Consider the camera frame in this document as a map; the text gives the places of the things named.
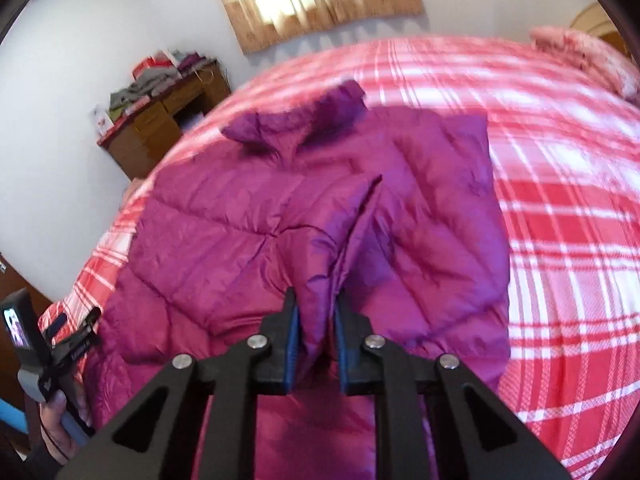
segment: red plaid bedsheet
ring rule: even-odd
[[[512,359],[500,396],[574,478],[588,478],[640,400],[640,110],[529,46],[375,41],[263,73],[185,135],[158,170],[219,140],[219,128],[243,111],[291,108],[348,78],[369,105],[488,113],[513,251]],[[104,307],[153,180],[119,213],[43,325],[64,310],[74,326],[91,306]]]

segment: small display screen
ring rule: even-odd
[[[18,318],[14,309],[8,308],[4,311],[4,321],[9,329],[9,334],[11,335],[14,346],[18,348],[31,348],[27,337],[24,335],[20,318]]]

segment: wooden desk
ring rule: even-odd
[[[230,94],[220,66],[211,63],[152,98],[98,144],[131,180],[145,178],[180,140],[177,116],[197,112],[206,115]]]

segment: folded clothes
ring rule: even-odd
[[[182,63],[185,58],[189,57],[193,52],[183,52],[181,50],[174,50],[171,52],[171,55],[174,56],[174,59],[178,62],[178,64]]]
[[[189,54],[183,60],[181,60],[180,65],[178,65],[178,70],[180,72],[184,72],[185,70],[190,69],[195,63],[199,62],[203,57],[194,52],[193,54]]]
[[[123,88],[111,94],[111,110],[117,110],[122,106],[129,106],[140,98],[153,93],[156,87],[176,82],[182,76],[175,67],[151,67],[147,68],[127,88]]]
[[[119,106],[118,108],[112,108],[111,110],[108,111],[109,114],[109,118],[115,122],[117,121],[119,118],[122,117],[122,114],[124,113],[124,110],[126,110],[127,107],[125,105]]]
[[[159,96],[165,90],[168,90],[173,85],[175,85],[176,79],[166,79],[156,85],[156,87],[151,91],[151,97]]]

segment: desk drawer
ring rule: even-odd
[[[113,158],[131,180],[148,177],[158,164],[158,161],[149,154],[146,146],[137,146],[127,155]]]
[[[151,136],[158,126],[169,120],[169,114],[162,106],[162,103],[152,104],[145,111],[141,112],[133,121],[138,134],[142,139]]]
[[[189,82],[184,83],[180,88],[174,90],[162,103],[166,110],[173,115],[182,110],[187,104],[202,94],[202,92],[202,83],[197,77],[193,77]]]
[[[107,150],[114,159],[120,160],[142,146],[138,130],[133,126],[127,126],[115,135]]]
[[[164,131],[149,137],[145,141],[146,152],[157,164],[181,137],[182,133],[177,124],[175,127],[168,126]]]

